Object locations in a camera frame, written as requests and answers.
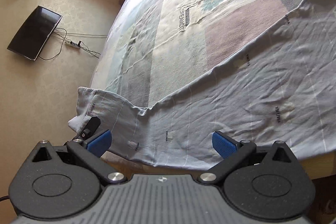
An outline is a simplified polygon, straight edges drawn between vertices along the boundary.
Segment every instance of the teal flower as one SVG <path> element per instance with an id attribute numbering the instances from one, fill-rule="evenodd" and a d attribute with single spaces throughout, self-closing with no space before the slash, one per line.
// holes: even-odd
<path id="1" fill-rule="evenodd" d="M 204 0 L 203 2 L 203 11 L 210 11 L 217 7 L 223 0 Z"/>

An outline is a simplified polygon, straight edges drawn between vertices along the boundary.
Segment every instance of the power plug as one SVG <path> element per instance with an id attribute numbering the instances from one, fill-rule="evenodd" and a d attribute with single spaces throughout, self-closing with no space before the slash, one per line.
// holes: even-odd
<path id="1" fill-rule="evenodd" d="M 70 47 L 74 47 L 74 48 L 80 48 L 79 43 L 76 44 L 76 43 L 73 43 L 73 42 L 65 41 L 65 45 L 70 46 Z"/>

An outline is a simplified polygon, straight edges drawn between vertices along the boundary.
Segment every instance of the metal screw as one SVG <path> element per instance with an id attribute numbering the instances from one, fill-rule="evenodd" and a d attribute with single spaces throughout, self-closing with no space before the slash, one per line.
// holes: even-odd
<path id="1" fill-rule="evenodd" d="M 123 180 L 125 176 L 122 173 L 114 172 L 114 173 L 109 174 L 107 178 L 112 181 L 120 181 L 120 180 Z"/>
<path id="2" fill-rule="evenodd" d="M 217 176 L 213 173 L 203 173 L 199 176 L 199 178 L 203 181 L 214 181 Z"/>

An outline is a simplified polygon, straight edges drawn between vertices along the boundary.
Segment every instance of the flat screen tv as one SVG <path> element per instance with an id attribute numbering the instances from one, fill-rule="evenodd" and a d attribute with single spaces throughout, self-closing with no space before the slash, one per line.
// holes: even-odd
<path id="1" fill-rule="evenodd" d="M 35 61 L 62 16 L 38 6 L 26 19 L 7 49 Z"/>

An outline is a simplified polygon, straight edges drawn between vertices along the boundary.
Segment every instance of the blue pad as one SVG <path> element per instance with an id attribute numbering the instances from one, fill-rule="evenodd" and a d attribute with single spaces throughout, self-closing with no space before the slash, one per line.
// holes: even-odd
<path id="1" fill-rule="evenodd" d="M 212 146 L 224 159 L 237 151 L 237 147 L 233 143 L 216 132 L 212 134 Z"/>
<path id="2" fill-rule="evenodd" d="M 107 130 L 105 133 L 101 134 L 99 137 L 90 142 L 86 146 L 86 149 L 100 158 L 110 148 L 111 144 L 112 134 L 110 130 Z"/>

